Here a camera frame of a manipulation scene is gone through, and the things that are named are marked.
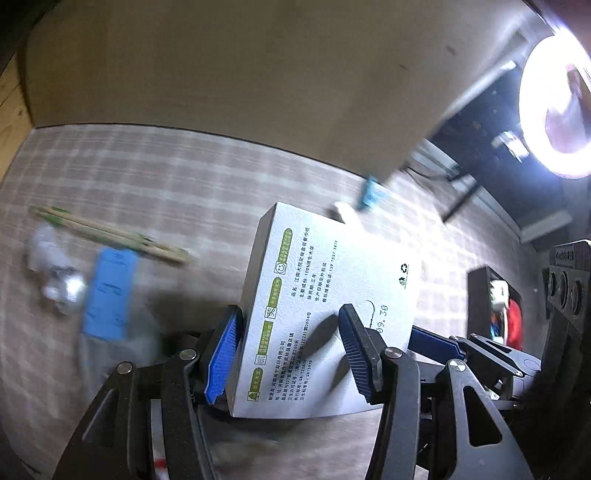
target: bright light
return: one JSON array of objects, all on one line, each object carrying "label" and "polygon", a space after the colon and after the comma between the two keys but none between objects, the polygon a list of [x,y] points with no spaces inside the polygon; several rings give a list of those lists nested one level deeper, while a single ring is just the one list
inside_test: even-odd
[{"label": "bright light", "polygon": [[[591,60],[570,32],[559,31],[538,43],[523,70],[519,119],[525,142],[540,162],[562,177],[581,178],[591,174],[591,143],[585,140],[575,152],[564,153],[553,147],[547,133],[547,117],[559,118],[573,106],[578,108],[572,102],[567,77],[573,66],[582,74],[588,88],[585,71],[591,71]],[[573,135],[584,135],[582,121],[576,125],[579,131]]]}]

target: blue clip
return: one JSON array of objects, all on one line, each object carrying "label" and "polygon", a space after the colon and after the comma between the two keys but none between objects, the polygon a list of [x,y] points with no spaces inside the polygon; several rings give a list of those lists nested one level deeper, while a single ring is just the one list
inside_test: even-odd
[{"label": "blue clip", "polygon": [[454,340],[414,325],[410,333],[408,349],[443,365],[453,358],[466,359],[466,354]]},{"label": "blue clip", "polygon": [[359,199],[359,205],[357,210],[365,210],[367,208],[373,208],[385,194],[379,192],[377,189],[378,181],[373,177],[368,177],[363,187],[363,194]]}]

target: cardboard surface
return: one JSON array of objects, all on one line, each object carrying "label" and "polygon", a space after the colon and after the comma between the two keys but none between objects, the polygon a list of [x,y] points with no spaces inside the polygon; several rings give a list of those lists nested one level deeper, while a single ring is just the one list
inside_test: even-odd
[{"label": "cardboard surface", "polygon": [[355,386],[337,328],[344,303],[388,346],[408,346],[416,252],[277,203],[261,219],[241,308],[246,334],[226,386],[235,417],[298,419],[379,408]]},{"label": "cardboard surface", "polygon": [[26,50],[34,125],[187,128],[382,181],[492,65],[521,0],[62,0]]}]

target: dark opening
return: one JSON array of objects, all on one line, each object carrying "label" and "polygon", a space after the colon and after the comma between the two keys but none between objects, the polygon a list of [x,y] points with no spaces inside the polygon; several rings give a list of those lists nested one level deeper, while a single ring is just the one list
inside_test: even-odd
[{"label": "dark opening", "polygon": [[112,447],[115,440],[115,420],[119,391],[109,390],[103,403],[96,411],[94,418],[82,436],[82,441],[101,447]]},{"label": "dark opening", "polygon": [[493,342],[492,340],[487,340],[487,343],[499,349],[501,352],[511,353],[511,349],[507,348],[506,346],[501,345],[500,343]]},{"label": "dark opening", "polygon": [[464,402],[466,404],[470,445],[481,447],[499,443],[503,438],[501,432],[499,432],[495,422],[472,387],[464,387]]}]

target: metal bracket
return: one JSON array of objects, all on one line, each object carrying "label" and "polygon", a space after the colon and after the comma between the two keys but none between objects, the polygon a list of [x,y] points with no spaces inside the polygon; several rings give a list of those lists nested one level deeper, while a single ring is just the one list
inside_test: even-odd
[{"label": "metal bracket", "polygon": [[168,474],[174,480],[217,478],[200,410],[193,408],[189,374],[199,354],[183,350],[164,364],[162,373],[162,427]]},{"label": "metal bracket", "polygon": [[118,365],[70,438],[53,480],[139,480],[134,435],[137,379],[132,364]]},{"label": "metal bracket", "polygon": [[421,408],[420,370],[406,353],[389,350],[395,351],[395,355],[389,358],[384,351],[381,357],[387,384],[393,388],[382,409],[366,480],[414,477]]},{"label": "metal bracket", "polygon": [[500,345],[475,333],[470,334],[470,340],[525,375],[534,377],[540,371],[541,361],[533,355],[506,345]]},{"label": "metal bracket", "polygon": [[458,345],[466,352],[466,363],[478,380],[497,395],[510,395],[512,389],[509,380],[514,376],[522,378],[523,372],[504,362],[487,349],[466,338],[457,338]]},{"label": "metal bracket", "polygon": [[451,360],[437,377],[430,480],[533,480],[509,427],[474,373]]}]

